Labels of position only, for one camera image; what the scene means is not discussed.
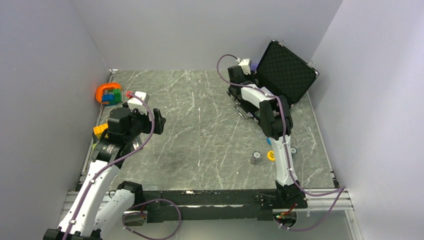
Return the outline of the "black poker chip case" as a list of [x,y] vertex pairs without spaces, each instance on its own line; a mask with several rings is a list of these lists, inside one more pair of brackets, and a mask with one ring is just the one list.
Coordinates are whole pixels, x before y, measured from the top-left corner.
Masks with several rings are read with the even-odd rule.
[[279,82],[291,99],[290,108],[301,100],[319,76],[316,69],[277,40],[270,41],[255,72]]

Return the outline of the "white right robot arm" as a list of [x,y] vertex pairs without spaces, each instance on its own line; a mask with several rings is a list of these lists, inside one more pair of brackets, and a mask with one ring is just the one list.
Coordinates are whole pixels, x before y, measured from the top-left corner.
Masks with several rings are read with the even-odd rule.
[[291,99],[279,82],[262,77],[248,66],[230,66],[227,72],[227,93],[235,101],[235,110],[243,110],[243,117],[255,120],[270,141],[276,163],[276,203],[288,208],[301,194],[291,153]]

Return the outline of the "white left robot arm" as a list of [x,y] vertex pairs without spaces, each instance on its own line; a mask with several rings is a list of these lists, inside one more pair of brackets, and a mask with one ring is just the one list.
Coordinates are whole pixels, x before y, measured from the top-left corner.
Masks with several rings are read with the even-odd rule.
[[160,135],[166,118],[157,108],[153,117],[126,104],[113,109],[91,155],[88,174],[71,208],[57,228],[47,229],[45,240],[101,240],[126,209],[137,210],[144,203],[143,187],[124,181],[112,199],[101,207],[106,191],[135,152],[133,142],[140,134]]

